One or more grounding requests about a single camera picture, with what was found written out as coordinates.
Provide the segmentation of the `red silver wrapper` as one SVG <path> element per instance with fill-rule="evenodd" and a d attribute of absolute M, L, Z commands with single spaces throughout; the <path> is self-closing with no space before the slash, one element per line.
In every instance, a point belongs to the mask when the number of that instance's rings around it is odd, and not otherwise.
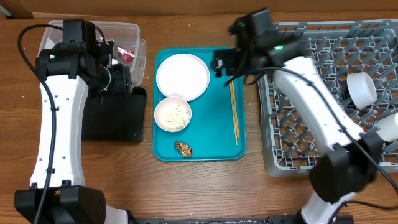
<path fill-rule="evenodd" d="M 124 62 L 124 63 L 129 63 L 132 62 L 135 56 L 135 51 L 122 47 L 122 46 L 118 46 L 117 47 L 117 53 L 118 53 L 118 57 Z"/>

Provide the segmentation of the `grey-blue bowl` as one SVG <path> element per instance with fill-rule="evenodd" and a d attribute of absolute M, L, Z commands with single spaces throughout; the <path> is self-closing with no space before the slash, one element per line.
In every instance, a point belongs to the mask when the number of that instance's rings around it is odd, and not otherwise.
<path fill-rule="evenodd" d="M 346 81 L 349 95 L 358 109 L 370 106 L 377 100 L 375 84 L 367 73 L 351 73 Z"/>

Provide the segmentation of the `white cup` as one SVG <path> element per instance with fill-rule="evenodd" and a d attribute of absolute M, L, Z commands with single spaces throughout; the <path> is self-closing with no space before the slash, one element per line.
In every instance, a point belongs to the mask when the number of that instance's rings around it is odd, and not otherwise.
<path fill-rule="evenodd" d="M 375 124 L 379 130 L 377 134 L 386 142 L 393 142 L 398 138 L 398 114 L 392 114 L 380 119 Z"/>

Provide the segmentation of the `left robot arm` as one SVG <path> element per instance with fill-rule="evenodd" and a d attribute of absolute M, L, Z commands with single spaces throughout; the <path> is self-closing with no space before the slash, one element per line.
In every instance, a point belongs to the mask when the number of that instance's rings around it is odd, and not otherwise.
<path fill-rule="evenodd" d="M 31 223 L 134 223 L 104 193 L 85 185 L 81 164 L 83 115 L 89 95 L 131 92 L 129 68 L 112 62 L 114 42 L 64 40 L 42 49 L 33 71 L 40 82 L 42 121 L 37 162 L 27 190 L 14 195 Z"/>

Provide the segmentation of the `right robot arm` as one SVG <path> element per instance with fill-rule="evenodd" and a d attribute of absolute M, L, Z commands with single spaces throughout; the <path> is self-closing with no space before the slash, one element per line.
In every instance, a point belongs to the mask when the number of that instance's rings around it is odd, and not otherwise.
<path fill-rule="evenodd" d="M 333 223 L 338 211 L 374 182 L 381 168 L 383 138 L 366 134 L 339 107 L 320 79 L 313 60 L 297 40 L 246 42 L 239 49 L 215 50 L 211 68 L 232 79 L 269 73 L 304 119 L 322 154 L 310 171 L 310 200 L 285 223 Z"/>

